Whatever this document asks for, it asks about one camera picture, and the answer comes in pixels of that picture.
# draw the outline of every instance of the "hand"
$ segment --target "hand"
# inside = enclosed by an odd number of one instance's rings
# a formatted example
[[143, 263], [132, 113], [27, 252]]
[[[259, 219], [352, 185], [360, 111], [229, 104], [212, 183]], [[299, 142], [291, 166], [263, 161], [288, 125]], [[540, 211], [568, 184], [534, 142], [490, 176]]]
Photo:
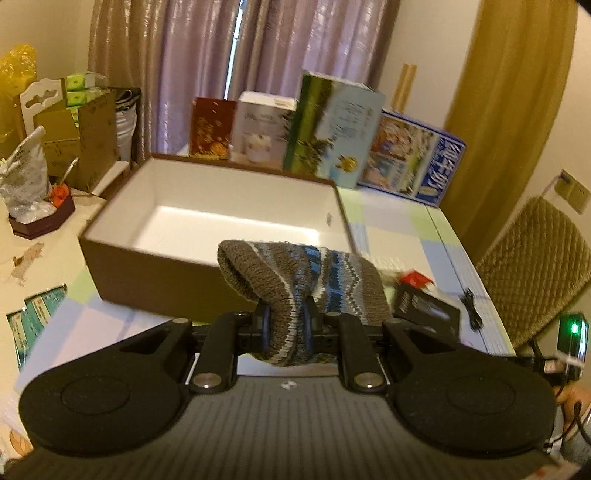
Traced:
[[[554, 387], [554, 395], [559, 391], [559, 387]], [[588, 406], [591, 404], [591, 390], [578, 386], [576, 383], [567, 384], [562, 393], [556, 398], [556, 403], [562, 405], [564, 415], [564, 429], [566, 431], [574, 420], [574, 404], [581, 402], [580, 415], [583, 416]]]

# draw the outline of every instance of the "gray ribbed panel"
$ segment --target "gray ribbed panel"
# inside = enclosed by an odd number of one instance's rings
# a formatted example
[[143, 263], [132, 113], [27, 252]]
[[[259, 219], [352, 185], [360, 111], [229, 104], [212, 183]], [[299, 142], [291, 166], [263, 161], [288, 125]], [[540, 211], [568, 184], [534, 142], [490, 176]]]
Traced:
[[519, 480], [548, 462], [447, 455], [412, 437], [380, 397], [335, 377], [242, 377], [229, 392], [194, 398], [159, 439], [106, 459], [35, 451], [9, 480], [409, 479]]

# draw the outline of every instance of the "table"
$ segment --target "table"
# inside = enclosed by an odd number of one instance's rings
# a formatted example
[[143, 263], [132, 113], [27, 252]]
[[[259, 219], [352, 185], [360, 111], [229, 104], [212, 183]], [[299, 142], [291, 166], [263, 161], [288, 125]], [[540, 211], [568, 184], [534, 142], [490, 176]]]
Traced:
[[[486, 289], [439, 209], [369, 188], [339, 189], [339, 193], [360, 253], [396, 258], [405, 269], [415, 269], [432, 278], [440, 290], [451, 296], [459, 296], [465, 288], [471, 288], [484, 327], [481, 332], [472, 332], [467, 325], [467, 318], [463, 319], [462, 341], [493, 354], [514, 353]], [[76, 213], [59, 231], [39, 239], [46, 244], [43, 257], [35, 260], [30, 268], [25, 287], [13, 285], [10, 286], [9, 293], [3, 291], [0, 295], [0, 307], [3, 308], [4, 315], [19, 309], [22, 306], [19, 299], [28, 295], [60, 283], [66, 283], [69, 288], [67, 298], [51, 318], [18, 377], [12, 333], [7, 322], [0, 320], [0, 361], [2, 365], [9, 365], [8, 369], [0, 373], [0, 395], [3, 391], [16, 391], [18, 395], [28, 381], [41, 371], [167, 320], [166, 317], [100, 299], [84, 265], [76, 239], [77, 233], [90, 215], [94, 214], [98, 204], [91, 208], [79, 206], [80, 202], [81, 199], [76, 200]], [[6, 217], [5, 213], [0, 212], [0, 215]], [[6, 274], [12, 256], [22, 255], [22, 251], [35, 241], [12, 238], [6, 225], [2, 225], [1, 234], [3, 239], [6, 238], [15, 245], [12, 250], [16, 252], [9, 252], [5, 254], [6, 258], [0, 259], [0, 271]], [[239, 368], [243, 372], [255, 369], [259, 374], [278, 374], [276, 367], [267, 364], [261, 367], [258, 362], [252, 364], [242, 358], [241, 362]], [[295, 367], [289, 373], [282, 370], [281, 374], [306, 373], [307, 368]], [[331, 368], [335, 367], [315, 368], [324, 369], [325, 373], [330, 374]], [[3, 438], [8, 445], [7, 432], [8, 427], [0, 427], [0, 447]]]

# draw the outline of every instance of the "chair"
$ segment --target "chair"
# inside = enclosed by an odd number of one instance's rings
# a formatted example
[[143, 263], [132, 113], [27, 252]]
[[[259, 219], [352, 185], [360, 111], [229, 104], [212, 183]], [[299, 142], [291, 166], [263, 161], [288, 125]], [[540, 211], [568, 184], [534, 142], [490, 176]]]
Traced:
[[23, 138], [35, 130], [34, 117], [51, 105], [66, 98], [66, 82], [64, 79], [43, 79], [33, 82], [27, 90], [17, 96], [19, 114], [22, 117], [21, 132]]
[[533, 197], [476, 270], [517, 349], [591, 280], [591, 249], [566, 214]]

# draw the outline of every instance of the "wall outlet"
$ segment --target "wall outlet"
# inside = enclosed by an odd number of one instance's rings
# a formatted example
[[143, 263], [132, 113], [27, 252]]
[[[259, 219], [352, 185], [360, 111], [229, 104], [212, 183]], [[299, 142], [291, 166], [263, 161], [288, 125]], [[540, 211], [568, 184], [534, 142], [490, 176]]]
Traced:
[[581, 214], [589, 203], [590, 198], [591, 192], [581, 182], [577, 181], [569, 194], [568, 202], [575, 212]]
[[558, 193], [558, 195], [564, 200], [568, 201], [570, 193], [573, 191], [574, 185], [576, 183], [577, 181], [574, 179], [574, 177], [566, 170], [563, 170], [560, 172], [560, 177], [554, 185], [554, 191]]

